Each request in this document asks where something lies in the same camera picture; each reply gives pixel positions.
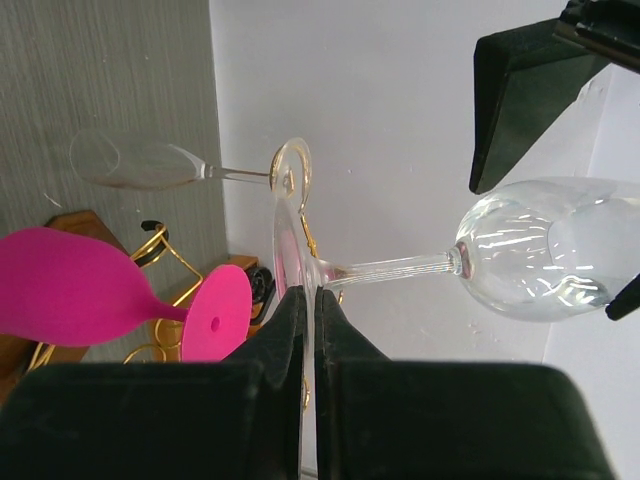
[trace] transparent glass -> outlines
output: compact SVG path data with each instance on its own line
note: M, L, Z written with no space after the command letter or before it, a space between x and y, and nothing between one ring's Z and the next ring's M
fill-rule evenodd
M160 190L209 178L270 184L270 173L220 168L187 150L133 132L81 130L69 149L82 179L107 187Z
M304 248L300 214L284 199L274 225L278 291L303 285L312 305L318 286L451 273L500 314L551 322L605 306L640 271L640 186L601 179L498 188L465 215L454 246L436 255L336 265Z

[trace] clear wine glass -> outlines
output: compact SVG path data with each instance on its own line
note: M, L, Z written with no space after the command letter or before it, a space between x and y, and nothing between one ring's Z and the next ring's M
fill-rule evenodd
M239 180L265 184L303 210L311 183L310 165L292 163L284 154L298 148L298 139L290 140L287 148L276 153L269 172L260 173L216 167L178 145L140 133L86 129L73 138L69 160L79 177L97 185L161 190L212 178Z
M495 312L551 322L605 306L640 271L640 186L609 180L547 178L498 188L468 211L454 246L436 255L336 265L304 248L303 223L279 198L277 288L282 295L303 285L311 313L319 286L338 291L450 273Z

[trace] gray wood grain panel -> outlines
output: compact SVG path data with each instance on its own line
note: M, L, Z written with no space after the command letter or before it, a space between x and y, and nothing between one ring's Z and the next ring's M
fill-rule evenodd
M140 221L156 219L195 266L226 254L219 181L114 190L76 178L67 158L79 129L104 127L161 135L220 163L208 8L207 0L0 2L0 235L93 209L130 250L147 238ZM165 259L145 271L165 295L188 277ZM115 359L121 349L92 350Z

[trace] glass stem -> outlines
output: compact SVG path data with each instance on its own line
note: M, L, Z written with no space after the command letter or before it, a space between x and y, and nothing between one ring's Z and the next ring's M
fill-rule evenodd
M236 180L239 182L261 183L269 186L269 174L251 172L249 170L235 170L204 164L202 178L219 178L221 180Z
M453 273L462 271L460 252L456 247L436 255L401 258L385 262L360 263L351 266L332 265L318 260L324 288L340 290L357 283L384 282L415 277L427 273Z

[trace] gray wooden surface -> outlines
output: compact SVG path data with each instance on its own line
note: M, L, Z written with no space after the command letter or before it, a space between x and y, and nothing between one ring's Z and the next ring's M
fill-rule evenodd
M0 38L0 235L93 209L130 251L155 219L195 266L219 262L218 180L115 190L79 180L67 158L79 129L104 127L159 134L219 165L208 0L0 0ZM189 276L172 260L145 270L161 296ZM117 360L145 340L141 330L88 359Z

